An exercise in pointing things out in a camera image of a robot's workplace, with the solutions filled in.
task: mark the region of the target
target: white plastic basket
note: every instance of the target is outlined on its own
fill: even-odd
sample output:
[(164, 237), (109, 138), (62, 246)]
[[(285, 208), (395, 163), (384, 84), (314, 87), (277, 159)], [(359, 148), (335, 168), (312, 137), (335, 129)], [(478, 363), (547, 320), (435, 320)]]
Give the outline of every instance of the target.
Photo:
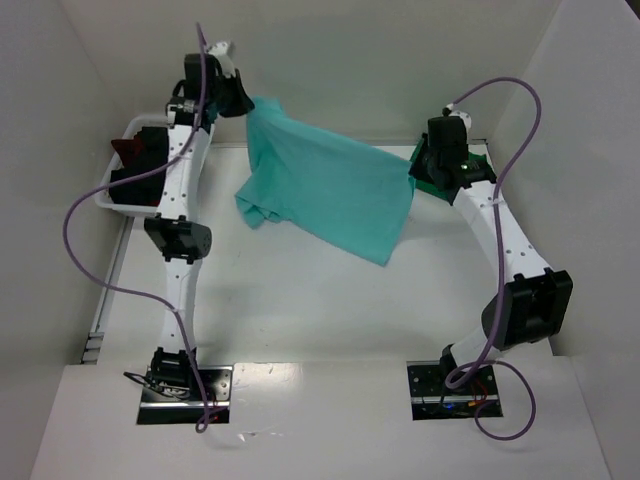
[[(142, 127), (166, 127), (168, 125), (167, 117), (165, 115), (159, 114), (149, 114), (149, 115), (139, 115), (129, 123), (129, 126), (124, 132), (122, 138), (130, 139), (135, 136), (136, 133), (140, 131)], [(122, 167), (122, 162), (120, 161), (120, 156), (117, 153), (113, 154), (111, 157), (111, 161), (109, 162), (109, 166), (107, 167), (107, 171), (102, 177), (102, 181), (100, 182), (100, 186), (106, 185), (109, 183), (111, 179), (111, 172), (113, 170), (117, 170)], [(102, 208), (109, 208), (111, 210), (115, 210), (116, 212), (120, 212), (123, 215), (128, 215), (130, 217), (137, 216), (152, 216), (156, 213), (156, 207), (145, 207), (142, 205), (124, 205), (113, 203), (111, 197), (109, 196), (109, 190), (103, 190), (102, 192), (94, 195), (96, 205)]]

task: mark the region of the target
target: white wall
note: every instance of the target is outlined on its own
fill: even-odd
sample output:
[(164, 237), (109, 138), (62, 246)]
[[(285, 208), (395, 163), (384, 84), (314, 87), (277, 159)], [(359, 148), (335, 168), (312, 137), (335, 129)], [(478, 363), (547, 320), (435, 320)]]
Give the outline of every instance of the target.
[[(250, 94), (281, 99), (306, 122), (377, 141), (414, 140), (426, 119), (476, 83), (519, 75), (559, 0), (61, 0), (102, 78), (129, 115), (160, 111), (197, 50), (194, 22), (237, 44)], [(486, 136), (508, 99), (469, 105)], [(224, 121), (218, 141), (243, 140)]]
[[(613, 478), (638, 478), (640, 20), (624, 0), (565, 0), (525, 78), (542, 126), (508, 198), (574, 279), (556, 352), (574, 356)], [(532, 103), (524, 93), (509, 103), (493, 135), (498, 162), (524, 138)]]
[[(0, 469), (14, 480), (29, 477), (99, 294), (64, 253), (62, 219), (125, 123), (52, 0), (0, 2), (0, 64)], [(75, 245), (95, 272), (105, 272), (118, 222), (93, 206), (75, 219)]]

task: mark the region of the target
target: white tabletop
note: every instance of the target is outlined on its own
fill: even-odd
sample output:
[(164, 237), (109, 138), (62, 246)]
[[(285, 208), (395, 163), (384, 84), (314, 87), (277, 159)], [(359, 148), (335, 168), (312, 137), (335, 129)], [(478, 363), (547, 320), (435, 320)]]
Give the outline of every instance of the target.
[[(412, 148), (386, 150), (408, 158)], [(204, 435), (135, 425), (140, 389), (122, 371), (144, 371), (162, 308), (117, 294), (98, 365), (65, 369), (33, 480), (609, 478), (571, 363), (548, 342), (507, 355), (538, 398), (522, 439), (489, 440), (471, 420), (412, 421), (405, 362), (438, 359), (495, 293), (453, 208), (416, 192), (381, 268), (288, 223), (249, 229), (233, 199), (248, 175), (246, 149), (215, 148), (200, 187), (214, 244), (198, 283), (198, 357), (235, 364), (230, 423)], [(119, 284), (163, 293), (162, 259), (139, 223)], [(512, 433), (529, 402), (516, 377), (495, 376), (505, 417), (485, 423)]]

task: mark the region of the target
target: robotic arm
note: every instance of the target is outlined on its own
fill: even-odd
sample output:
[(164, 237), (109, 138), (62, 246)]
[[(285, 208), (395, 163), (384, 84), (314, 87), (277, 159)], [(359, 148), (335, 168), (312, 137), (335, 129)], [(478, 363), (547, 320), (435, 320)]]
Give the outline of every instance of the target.
[[(557, 334), (567, 309), (573, 282), (554, 271), (536, 252), (509, 210), (502, 194), (494, 202), (496, 175), (486, 161), (469, 160), (468, 114), (452, 112), (428, 121), (425, 141), (410, 175), (435, 185), (467, 221), (498, 276), (498, 252), (493, 207), (497, 202), (504, 239), (505, 298), (500, 330), (489, 352), (495, 359), (515, 345), (534, 343)], [(487, 343), (497, 296), (482, 312), (481, 325), (466, 338), (447, 346), (440, 359), (445, 373), (474, 362)]]
[[(209, 152), (217, 115), (238, 117), (254, 108), (244, 91), (240, 72), (229, 57), (231, 44), (219, 42), (205, 56), (207, 85), (204, 112), (198, 112), (201, 64), (198, 54), (186, 55), (185, 79), (178, 82), (167, 104), (169, 158), (188, 142), (194, 121), (200, 124), (182, 159), (167, 170), (162, 199), (153, 218), (146, 218), (144, 229), (165, 260), (166, 299), (183, 319), (187, 339), (195, 353), (193, 312), (196, 283), (202, 260), (211, 249), (211, 230), (197, 223), (197, 189), (200, 172)], [(165, 312), (164, 326), (149, 375), (154, 384), (195, 392), (185, 345), (171, 311)]]

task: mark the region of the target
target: towel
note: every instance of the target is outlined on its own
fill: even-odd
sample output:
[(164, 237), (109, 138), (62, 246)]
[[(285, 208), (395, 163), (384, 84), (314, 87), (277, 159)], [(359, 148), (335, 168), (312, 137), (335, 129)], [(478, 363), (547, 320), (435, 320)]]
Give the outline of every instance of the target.
[(288, 220), (347, 252), (385, 265), (409, 214), (410, 163), (289, 118), (254, 98), (247, 116), (251, 176), (236, 193), (245, 222)]

